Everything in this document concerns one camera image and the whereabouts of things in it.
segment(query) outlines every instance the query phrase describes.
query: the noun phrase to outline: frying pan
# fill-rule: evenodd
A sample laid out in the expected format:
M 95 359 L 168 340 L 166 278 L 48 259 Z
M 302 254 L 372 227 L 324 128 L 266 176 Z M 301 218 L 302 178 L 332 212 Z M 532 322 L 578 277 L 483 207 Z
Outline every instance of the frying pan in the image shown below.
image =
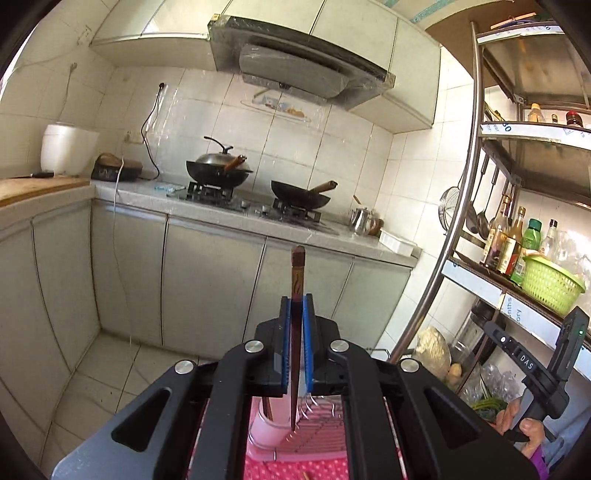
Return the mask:
M 237 169 L 246 157 L 239 155 L 229 164 L 212 165 L 195 161 L 187 162 L 187 172 L 193 180 L 201 185 L 212 185 L 222 189 L 234 189 L 242 184 L 252 170 Z
M 322 185 L 318 185 L 313 189 L 306 190 L 299 187 L 294 187 L 288 183 L 281 183 L 280 181 L 271 182 L 271 190 L 275 196 L 282 202 L 288 203 L 292 207 L 303 208 L 305 210 L 316 210 L 322 208 L 330 201 L 330 197 L 321 195 L 321 192 L 328 192 L 337 188 L 337 183 L 334 180 L 327 181 Z

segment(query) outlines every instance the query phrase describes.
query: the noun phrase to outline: gray countertop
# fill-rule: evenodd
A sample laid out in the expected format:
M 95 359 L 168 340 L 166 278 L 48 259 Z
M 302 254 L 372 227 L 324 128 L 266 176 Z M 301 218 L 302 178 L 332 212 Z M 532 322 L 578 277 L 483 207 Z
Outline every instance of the gray countertop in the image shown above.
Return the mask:
M 93 181 L 92 183 L 96 187 L 95 197 L 97 199 L 113 202 L 114 183 L 104 181 Z M 155 181 L 122 182 L 118 187 L 117 204 L 411 268 L 416 266 L 421 254 L 421 249 L 415 248 L 412 257 L 403 257 L 380 244 L 377 237 L 355 235 L 345 225 L 339 223 L 323 220 L 323 224 L 335 232 L 333 234 L 319 232 L 305 227 L 245 215 L 241 212 L 167 197 L 164 190 L 156 190 L 157 185 L 159 184 Z

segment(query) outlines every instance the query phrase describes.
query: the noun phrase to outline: stainless steel shelf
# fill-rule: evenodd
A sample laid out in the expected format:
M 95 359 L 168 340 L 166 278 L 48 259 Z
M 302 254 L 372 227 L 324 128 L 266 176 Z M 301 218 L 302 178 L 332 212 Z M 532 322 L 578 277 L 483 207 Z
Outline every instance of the stainless steel shelf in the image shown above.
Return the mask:
M 486 268 L 470 259 L 448 259 L 443 265 L 443 276 L 481 298 L 519 324 L 551 350 L 556 347 L 562 319 L 560 316 L 527 297 L 500 275 L 492 277 Z M 574 368 L 591 380 L 591 343 L 587 333 Z
M 591 131 L 530 122 L 480 125 L 483 149 L 524 190 L 591 210 Z
M 501 28 L 479 34 L 478 44 L 484 65 L 516 103 L 590 112 L 591 74 L 557 24 Z

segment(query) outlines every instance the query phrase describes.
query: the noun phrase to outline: power cord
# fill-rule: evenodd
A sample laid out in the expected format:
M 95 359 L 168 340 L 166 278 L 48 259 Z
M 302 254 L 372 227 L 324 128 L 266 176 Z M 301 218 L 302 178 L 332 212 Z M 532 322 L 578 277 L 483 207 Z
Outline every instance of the power cord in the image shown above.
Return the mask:
M 142 138 L 144 139 L 144 144 L 146 145 L 146 150 L 148 150 L 148 156 L 150 157 L 150 162 L 152 162 L 152 165 L 156 168 L 156 172 L 157 172 L 157 175 L 152 180 L 156 180 L 160 176 L 160 169 L 158 168 L 158 166 L 154 162 L 154 159 L 152 157 L 152 152 L 150 150 L 150 144 L 148 143 L 148 139 L 146 138 L 147 132 L 144 133 L 144 129 L 148 125 L 148 121 L 150 121 L 150 117 L 152 117 L 156 108 L 158 107 L 158 102 L 160 101 L 160 95 L 162 94 L 164 87 L 166 87 L 166 85 L 164 83 L 160 83 L 160 85 L 158 86 L 158 94 L 156 95 L 156 101 L 154 102 L 154 107 L 152 108 L 152 111 L 148 115 L 148 118 L 146 119 L 146 121 L 144 122 L 144 124 L 142 125 L 142 128 L 140 130 L 140 133 L 142 134 Z

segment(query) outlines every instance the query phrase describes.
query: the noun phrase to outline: white container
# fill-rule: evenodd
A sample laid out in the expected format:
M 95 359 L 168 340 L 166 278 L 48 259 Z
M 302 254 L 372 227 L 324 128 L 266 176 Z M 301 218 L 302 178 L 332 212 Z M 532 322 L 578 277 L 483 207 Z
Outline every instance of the white container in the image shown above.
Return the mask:
M 90 175 L 99 133 L 72 125 L 51 124 L 43 134 L 41 169 L 55 175 Z
M 379 242 L 388 247 L 392 252 L 403 257 L 410 257 L 417 244 L 400 238 L 382 228 L 382 233 L 379 236 Z

